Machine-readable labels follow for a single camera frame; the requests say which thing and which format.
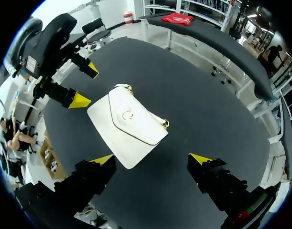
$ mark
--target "gold hardware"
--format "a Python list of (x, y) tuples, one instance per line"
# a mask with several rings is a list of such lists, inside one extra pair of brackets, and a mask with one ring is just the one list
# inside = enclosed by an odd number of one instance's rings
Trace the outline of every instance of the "gold hardware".
[(167, 128), (169, 127), (169, 121), (166, 120), (166, 119), (164, 119), (164, 120), (165, 120), (165, 122), (162, 123), (161, 125), (162, 125), (162, 127), (163, 127), (165, 130), (167, 130)]
[(125, 111), (125, 112), (122, 114), (122, 118), (123, 118), (124, 120), (130, 120), (130, 119), (133, 118), (133, 116), (134, 116), (134, 115), (132, 114), (131, 109)]
[(130, 85), (126, 86), (125, 88), (130, 92), (130, 94), (134, 94), (133, 89)]

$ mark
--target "cardboard box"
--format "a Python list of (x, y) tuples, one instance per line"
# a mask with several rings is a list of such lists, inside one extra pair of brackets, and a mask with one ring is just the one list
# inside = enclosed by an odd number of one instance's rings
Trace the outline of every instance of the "cardboard box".
[[(58, 160), (55, 151), (52, 148), (50, 139), (48, 138), (47, 131), (45, 131), (44, 136), (45, 136), (45, 139), (44, 139), (43, 145), (41, 147), (41, 151), (40, 151), (40, 156), (41, 156), (41, 158), (43, 160), (43, 163), (44, 163), (45, 167), (47, 168), (47, 171), (50, 174), (51, 178), (53, 178), (53, 179), (65, 179), (67, 177), (67, 175), (66, 175), (66, 173), (65, 173), (65, 171), (64, 171), (64, 169), (63, 169), (63, 167), (62, 167), (62, 165), (60, 163), (60, 161)], [(46, 149), (50, 150), (50, 156), (49, 156), (49, 158), (47, 160), (45, 160), (45, 158), (44, 158)], [(57, 167), (55, 173), (53, 173), (51, 171), (51, 168), (50, 168), (51, 162), (52, 162), (53, 159), (55, 159), (57, 161), (57, 163), (58, 163), (58, 167)]]

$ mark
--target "white handbag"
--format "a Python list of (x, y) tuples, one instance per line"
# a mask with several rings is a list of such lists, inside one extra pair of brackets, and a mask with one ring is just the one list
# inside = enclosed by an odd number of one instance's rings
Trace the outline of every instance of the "white handbag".
[(116, 85), (87, 113), (104, 142), (127, 169), (135, 167), (168, 134), (169, 122), (149, 112), (127, 84)]

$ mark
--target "dark gray table surface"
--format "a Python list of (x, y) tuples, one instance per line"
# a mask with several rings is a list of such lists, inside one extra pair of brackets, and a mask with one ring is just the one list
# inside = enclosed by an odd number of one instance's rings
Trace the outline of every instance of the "dark gray table surface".
[[(127, 83), (151, 112), (170, 122), (169, 134), (135, 168), (117, 171), (92, 202), (125, 229), (220, 228), (226, 214), (202, 195), (188, 173), (189, 153), (228, 163), (231, 172), (257, 187), (269, 154), (265, 131), (219, 80), (155, 45), (119, 38), (90, 59), (95, 80), (77, 68), (62, 86), (92, 104), (115, 84)], [(50, 100), (44, 112), (52, 146), (70, 174), (79, 161), (111, 154), (87, 115)]]
[(231, 62), (242, 69), (254, 82), (255, 94), (265, 100), (273, 99), (271, 83), (260, 62), (240, 45), (228, 33), (202, 22), (195, 17), (189, 26), (174, 24), (162, 21), (161, 19), (171, 13), (159, 13), (141, 17), (146, 19), (149, 24), (168, 28), (176, 33), (191, 36), (201, 42), (211, 46)]

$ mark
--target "shelf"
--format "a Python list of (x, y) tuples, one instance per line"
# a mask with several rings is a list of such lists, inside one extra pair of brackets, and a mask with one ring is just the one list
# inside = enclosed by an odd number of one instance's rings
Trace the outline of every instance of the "shelf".
[(156, 9), (156, 10), (168, 10), (168, 11), (173, 11), (173, 12), (176, 11), (175, 9), (171, 9), (169, 7), (158, 6), (158, 5), (146, 5), (145, 8)]
[(218, 22), (217, 20), (213, 19), (213, 18), (210, 18), (210, 17), (207, 17), (203, 14), (200, 14), (200, 13), (197, 13), (197, 12), (193, 12), (193, 11), (190, 11), (190, 10), (181, 10), (182, 12), (185, 12), (185, 13), (189, 13), (189, 14), (192, 14), (196, 17), (199, 17), (199, 18), (202, 18), (204, 20), (207, 20), (209, 22), (211, 22), (212, 24), (215, 24), (215, 25), (218, 25), (220, 27), (222, 27), (222, 24), (220, 22)]
[(205, 8), (211, 9), (212, 11), (218, 12), (218, 13), (220, 13), (220, 14), (226, 16), (226, 13), (224, 13), (224, 12), (222, 12), (222, 11), (216, 9), (216, 8), (213, 8), (213, 7), (211, 7), (211, 6), (208, 6), (208, 5), (206, 5), (206, 4), (203, 4), (203, 3), (200, 3), (200, 2), (197, 2), (197, 1), (192, 1), (192, 0), (184, 0), (184, 1), (188, 1), (188, 2), (191, 2), (191, 3), (197, 4), (197, 5), (203, 6), (203, 7), (205, 7)]
[(222, 2), (224, 2), (224, 3), (226, 3), (226, 4), (230, 4), (230, 1), (227, 1), (227, 0), (220, 0), (220, 1), (222, 1)]

